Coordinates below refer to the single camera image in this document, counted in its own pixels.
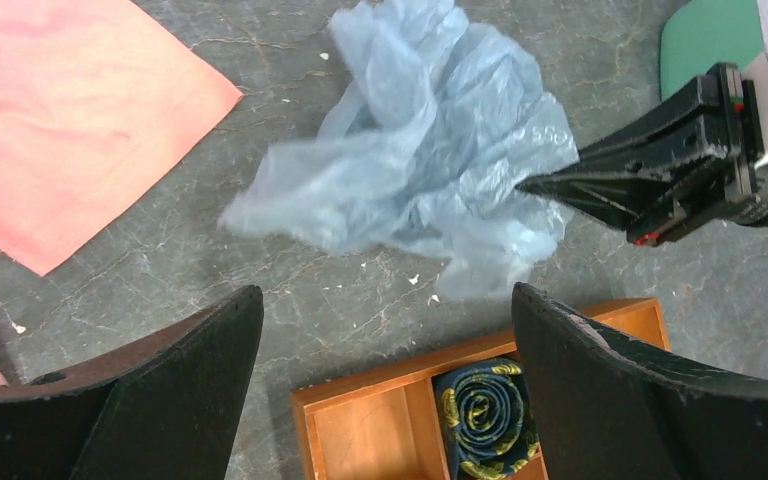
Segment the marble surface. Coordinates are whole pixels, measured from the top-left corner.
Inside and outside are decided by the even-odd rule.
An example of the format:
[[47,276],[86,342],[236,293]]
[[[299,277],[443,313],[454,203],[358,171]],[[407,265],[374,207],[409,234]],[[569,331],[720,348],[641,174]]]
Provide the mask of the marble surface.
[[[247,96],[135,207],[46,278],[0,254],[0,369],[27,380],[164,327],[235,287],[260,285],[266,320],[228,478],[301,478],[291,390],[501,330],[509,304],[434,301],[437,261],[386,249],[329,258],[286,238],[241,240],[216,230],[267,144],[315,134],[347,85],[324,27],[352,1],[137,3]],[[536,55],[583,145],[657,103],[660,30],[683,3],[462,5]],[[656,296],[676,352],[768,378],[767,230],[716,222],[650,250],[578,216],[531,280],[573,306]]]

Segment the crumpled bag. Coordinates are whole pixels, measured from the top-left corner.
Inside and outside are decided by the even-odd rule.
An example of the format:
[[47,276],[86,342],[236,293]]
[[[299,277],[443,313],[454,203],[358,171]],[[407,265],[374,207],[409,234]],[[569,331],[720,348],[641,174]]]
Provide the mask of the crumpled bag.
[[354,81],[315,140],[269,147],[220,225],[448,259],[442,295],[509,297],[572,215],[514,186],[578,161],[534,57],[452,0],[361,2],[329,28]]

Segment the plastic bag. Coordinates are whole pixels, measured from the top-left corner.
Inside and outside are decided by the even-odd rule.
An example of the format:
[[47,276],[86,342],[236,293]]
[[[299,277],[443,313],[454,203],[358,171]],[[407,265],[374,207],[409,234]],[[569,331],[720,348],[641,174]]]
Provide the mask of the plastic bag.
[[354,81],[316,140],[270,146],[220,225],[448,259],[442,295],[509,297],[572,215],[514,186],[578,160],[534,58],[451,0],[360,3],[329,28]]

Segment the patterned fabric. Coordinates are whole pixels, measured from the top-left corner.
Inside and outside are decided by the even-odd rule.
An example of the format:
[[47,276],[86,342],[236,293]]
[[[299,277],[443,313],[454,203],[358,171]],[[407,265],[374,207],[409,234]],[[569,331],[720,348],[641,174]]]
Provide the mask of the patterned fabric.
[[537,429],[522,368],[494,358],[434,380],[449,476],[458,470],[481,480],[510,477],[537,452]]

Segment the wooden tray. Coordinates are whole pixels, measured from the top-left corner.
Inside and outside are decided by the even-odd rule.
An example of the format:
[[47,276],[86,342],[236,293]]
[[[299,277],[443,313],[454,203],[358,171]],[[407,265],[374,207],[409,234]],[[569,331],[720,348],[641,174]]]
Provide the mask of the wooden tray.
[[[583,313],[669,350],[656,299],[614,300]],[[517,358],[513,331],[336,379],[293,393],[308,480],[449,478],[431,379],[488,358]],[[513,480],[545,480],[538,454]]]

